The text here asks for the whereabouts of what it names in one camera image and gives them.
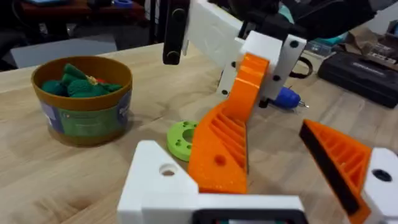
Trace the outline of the white orange left gripper right finger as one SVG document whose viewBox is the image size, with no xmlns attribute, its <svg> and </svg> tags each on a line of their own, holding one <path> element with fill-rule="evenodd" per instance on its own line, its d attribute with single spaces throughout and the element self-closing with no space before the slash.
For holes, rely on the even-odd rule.
<svg viewBox="0 0 398 224">
<path fill-rule="evenodd" d="M 305 119 L 299 136 L 346 214 L 347 223 L 397 223 L 397 154 Z"/>
</svg>

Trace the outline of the bare white left gripper left finger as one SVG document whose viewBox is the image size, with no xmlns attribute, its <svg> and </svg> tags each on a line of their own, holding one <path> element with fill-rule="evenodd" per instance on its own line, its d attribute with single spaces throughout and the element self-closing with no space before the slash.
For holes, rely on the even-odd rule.
<svg viewBox="0 0 398 224">
<path fill-rule="evenodd" d="M 117 207 L 119 223 L 191 223 L 178 196 L 198 193 L 197 183 L 156 142 L 137 144 Z"/>
</svg>

